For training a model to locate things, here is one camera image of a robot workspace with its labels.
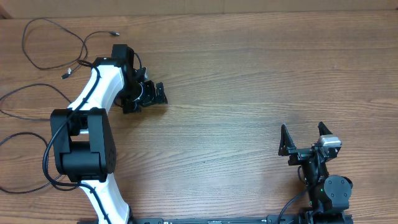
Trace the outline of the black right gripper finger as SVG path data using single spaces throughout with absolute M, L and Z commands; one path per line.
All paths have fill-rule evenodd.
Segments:
M 280 130 L 281 130 L 281 137 L 280 137 L 278 155 L 289 156 L 292 151 L 296 150 L 296 146 L 285 124 L 281 126 Z
M 322 121 L 320 121 L 318 124 L 318 131 L 320 136 L 332 134 L 332 132 L 327 128 L 327 126 Z

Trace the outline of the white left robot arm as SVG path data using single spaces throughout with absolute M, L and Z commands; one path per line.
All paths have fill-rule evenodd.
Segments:
M 114 171 L 116 145 L 108 113 L 120 100 L 124 114 L 143 107 L 166 104 L 163 83 L 147 77 L 145 67 L 134 68 L 138 54 L 126 44 L 115 44 L 110 57 L 98 57 L 91 77 L 78 98 L 50 115 L 52 138 L 44 152 L 44 176 L 60 190 L 81 188 L 89 198 L 97 223 L 134 223 L 131 207 L 124 201 Z

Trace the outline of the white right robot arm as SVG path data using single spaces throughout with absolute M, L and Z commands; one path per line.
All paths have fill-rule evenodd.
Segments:
M 297 166 L 298 177 L 305 189 L 290 199 L 277 216 L 277 223 L 353 223 L 349 209 L 352 181 L 341 175 L 330 175 L 326 163 L 337 157 L 342 141 L 323 122 L 318 124 L 319 138 L 310 147 L 299 149 L 289 134 L 286 125 L 281 126 L 279 156 L 289 158 L 288 165 Z M 310 206 L 296 215 L 285 212 L 305 194 Z

